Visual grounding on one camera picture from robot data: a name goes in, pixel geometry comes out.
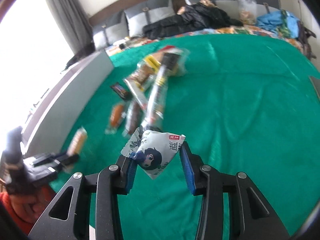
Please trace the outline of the left hand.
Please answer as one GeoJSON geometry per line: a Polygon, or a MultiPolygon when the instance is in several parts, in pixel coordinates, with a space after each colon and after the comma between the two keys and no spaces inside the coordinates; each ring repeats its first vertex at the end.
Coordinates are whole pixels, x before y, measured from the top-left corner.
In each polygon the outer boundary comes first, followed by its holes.
{"type": "Polygon", "coordinates": [[[55,191],[45,185],[30,195],[1,192],[1,203],[16,225],[28,235],[55,195],[55,191]]]}

